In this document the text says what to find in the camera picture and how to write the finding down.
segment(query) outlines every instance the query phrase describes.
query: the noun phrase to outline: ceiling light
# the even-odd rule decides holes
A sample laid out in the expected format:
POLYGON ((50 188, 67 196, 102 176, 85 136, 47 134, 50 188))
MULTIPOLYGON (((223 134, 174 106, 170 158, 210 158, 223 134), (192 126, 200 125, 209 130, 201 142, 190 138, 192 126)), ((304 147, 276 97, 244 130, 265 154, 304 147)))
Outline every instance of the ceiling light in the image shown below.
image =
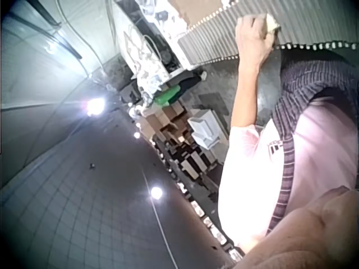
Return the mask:
POLYGON ((162 190, 158 187, 153 187, 151 190, 151 195, 153 198, 155 198, 156 200, 159 200, 162 196, 162 190))
POLYGON ((99 115, 105 109, 105 100, 103 98, 95 98, 88 101, 88 116, 99 115))

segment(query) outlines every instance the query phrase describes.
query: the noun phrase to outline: cardboard box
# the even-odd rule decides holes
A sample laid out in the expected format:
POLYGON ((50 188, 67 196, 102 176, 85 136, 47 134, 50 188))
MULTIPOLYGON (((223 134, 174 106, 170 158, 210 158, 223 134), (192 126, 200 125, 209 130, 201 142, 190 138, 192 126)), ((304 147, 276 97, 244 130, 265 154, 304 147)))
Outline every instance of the cardboard box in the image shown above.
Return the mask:
POLYGON ((156 133, 156 135, 157 135, 158 139, 160 139, 162 142, 164 142, 164 143, 166 142, 167 138, 163 134, 163 132, 159 131, 159 132, 156 133))
POLYGON ((155 116, 157 117, 158 121, 161 122, 162 127, 169 125, 171 122, 171 119, 168 118, 167 115, 162 110, 160 110, 159 112, 156 112, 155 116))
POLYGON ((185 111, 185 109, 183 108, 183 106, 181 105, 181 103, 179 101, 174 102, 171 107, 173 108, 173 110, 176 112, 176 115, 180 115, 182 112, 185 111))
POLYGON ((182 118, 175 119, 172 124, 176 127, 177 130, 184 130, 187 128, 186 122, 182 118))
POLYGON ((155 132, 160 131, 163 127, 162 123, 158 120, 155 114, 149 115, 146 117, 146 120, 155 132))
POLYGON ((141 126, 141 133, 144 137, 147 138, 147 140, 152 139, 152 137, 156 134, 155 130, 153 130, 149 124, 141 126))
POLYGON ((165 106, 164 108, 162 108, 163 113, 167 116, 167 118, 169 120, 172 120, 173 118, 175 118, 176 116, 178 116, 178 114, 176 113, 176 111, 173 109, 172 106, 165 106))

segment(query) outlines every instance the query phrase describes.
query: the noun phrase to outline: cable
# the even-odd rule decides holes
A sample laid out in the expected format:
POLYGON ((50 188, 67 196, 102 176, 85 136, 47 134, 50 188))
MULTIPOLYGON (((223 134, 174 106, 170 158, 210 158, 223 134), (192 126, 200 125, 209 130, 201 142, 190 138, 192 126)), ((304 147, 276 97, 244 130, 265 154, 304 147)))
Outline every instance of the cable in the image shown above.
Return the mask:
POLYGON ((106 5, 106 15, 108 19, 108 24, 110 27, 111 35, 112 35, 112 41, 113 46, 115 49, 117 49, 117 32, 116 32, 116 25, 113 19, 113 11, 112 11, 112 4, 110 3, 111 0, 105 0, 106 5))
POLYGON ((153 47, 155 48, 155 50, 156 50, 156 52, 157 52, 158 58, 159 58, 159 60, 162 62, 162 57, 161 57, 161 54, 159 53, 159 50, 158 50, 156 44, 154 43, 154 41, 152 40, 152 38, 150 38, 148 35, 143 35, 143 37, 142 37, 142 49, 143 49, 143 46, 144 46, 144 44, 145 44, 145 43, 143 42, 143 40, 145 40, 146 38, 148 38, 148 39, 152 42, 152 45, 153 45, 153 47))
POLYGON ((164 244, 166 245, 168 254, 169 254, 169 256, 171 257, 171 260, 172 260, 172 262, 173 262, 173 265, 174 265, 175 269, 178 269, 178 266, 177 266, 176 261, 174 260, 172 251, 171 251, 171 249, 169 248, 169 245, 168 245, 168 242, 167 242, 167 238, 166 238, 166 236, 164 235, 164 231, 163 231, 161 222, 159 221, 158 214, 157 214, 157 210, 156 210, 155 204, 153 203, 150 186, 148 185, 147 177, 146 177, 146 175, 145 175, 144 169, 143 169, 143 167, 142 167, 141 164, 140 164, 140 168, 141 168, 142 174, 143 174, 143 176, 144 176, 144 180, 145 180, 145 183, 146 183, 146 187, 147 187, 147 190, 148 190, 148 194, 149 194, 150 200, 151 200, 151 205, 152 205, 153 211, 154 211, 154 213, 155 213, 155 216, 156 216, 156 219, 157 219, 157 223, 158 223, 159 229, 160 229, 160 231, 161 231, 161 234, 162 234, 162 237, 163 237, 163 240, 164 240, 164 244))
POLYGON ((72 27, 71 23, 68 21, 67 17, 65 16, 64 12, 63 12, 63 9, 61 7, 61 4, 60 4, 60 1, 59 0, 55 0, 56 2, 56 7, 57 7, 57 10, 58 12, 60 13, 62 19, 64 21, 66 21, 68 27, 71 29, 71 31, 87 46, 90 48, 90 50, 92 51, 92 53, 95 55, 99 65, 101 66, 101 69, 105 72, 105 69, 102 65, 102 62, 99 58, 99 56, 97 55, 96 51, 93 49, 93 47, 72 27))
MULTIPOLYGON (((75 59, 78 61, 78 63, 80 64, 80 66, 82 67, 82 69, 85 71, 86 76, 89 77, 89 73, 87 71, 87 69, 85 68, 85 66, 83 65, 83 63, 80 61, 80 59, 71 51, 69 50, 69 48, 62 44, 62 42, 60 42, 57 38, 55 38, 52 34, 46 32, 45 30, 43 30, 42 28, 32 24, 31 22, 28 22, 26 20, 24 20, 23 18, 19 17, 18 15, 9 12, 8 13, 9 17, 11 17, 12 19, 18 21, 19 23, 26 25, 27 27, 35 30, 38 34, 42 34, 44 36, 46 36, 48 39, 50 39, 52 42, 55 42, 56 44, 60 45, 61 47, 65 48, 65 50, 67 50, 72 56, 75 57, 75 59)), ((15 34, 14 32, 7 30, 7 29, 3 29, 3 31, 8 32, 9 34, 19 38, 22 42, 25 42, 25 39, 23 39, 22 37, 18 36, 17 34, 15 34)))

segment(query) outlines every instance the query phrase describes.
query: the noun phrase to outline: white object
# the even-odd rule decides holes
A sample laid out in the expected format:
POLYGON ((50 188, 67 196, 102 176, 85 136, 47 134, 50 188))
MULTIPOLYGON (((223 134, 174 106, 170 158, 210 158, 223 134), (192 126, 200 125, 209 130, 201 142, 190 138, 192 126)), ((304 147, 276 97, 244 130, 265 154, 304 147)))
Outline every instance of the white object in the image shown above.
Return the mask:
POLYGON ((229 252, 229 255, 231 256, 232 260, 239 262, 243 257, 240 255, 240 253, 236 249, 231 249, 229 252))
POLYGON ((103 98, 95 98, 88 101, 88 116, 99 115, 105 109, 105 100, 103 98))
POLYGON ((218 228, 214 225, 210 228, 211 233, 213 234, 214 238, 218 240, 218 242, 223 245, 227 242, 227 239, 224 235, 218 230, 218 228))
POLYGON ((194 130, 192 137, 201 147, 209 150, 219 142, 221 128, 210 109, 200 110, 188 119, 188 123, 194 130))
POLYGON ((179 188, 183 194, 185 194, 187 192, 187 189, 185 188, 185 185, 182 182, 178 182, 177 185, 179 186, 179 188))
POLYGON ((206 72, 206 71, 203 71, 202 74, 200 75, 201 80, 202 80, 202 81, 205 81, 205 80, 207 79, 207 75, 208 75, 207 72, 206 72))
POLYGON ((191 202, 192 207, 194 208, 194 210, 196 211, 197 215, 199 215, 199 217, 203 217, 204 216, 204 211, 203 209, 200 207, 200 205, 196 202, 196 201, 192 201, 191 202))
POLYGON ((269 13, 267 13, 267 16, 266 16, 266 23, 267 23, 267 31, 268 32, 275 31, 276 29, 278 29, 280 27, 280 25, 277 23, 275 18, 269 13))
POLYGON ((204 218, 203 223, 210 228, 213 225, 213 222, 211 221, 211 219, 209 217, 204 218))
POLYGON ((158 187, 153 187, 151 190, 151 195, 156 200, 159 200, 162 197, 162 194, 163 194, 162 190, 158 187))

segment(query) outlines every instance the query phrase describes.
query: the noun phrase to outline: blurry hand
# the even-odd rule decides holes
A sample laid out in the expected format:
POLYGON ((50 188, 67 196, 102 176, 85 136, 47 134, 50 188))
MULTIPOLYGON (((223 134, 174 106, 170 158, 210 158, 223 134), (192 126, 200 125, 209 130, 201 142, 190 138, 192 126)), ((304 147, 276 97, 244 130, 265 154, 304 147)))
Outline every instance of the blurry hand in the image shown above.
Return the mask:
POLYGON ((274 33, 267 33, 266 14, 239 18, 236 41, 240 66, 259 70, 272 51, 274 43, 274 33))

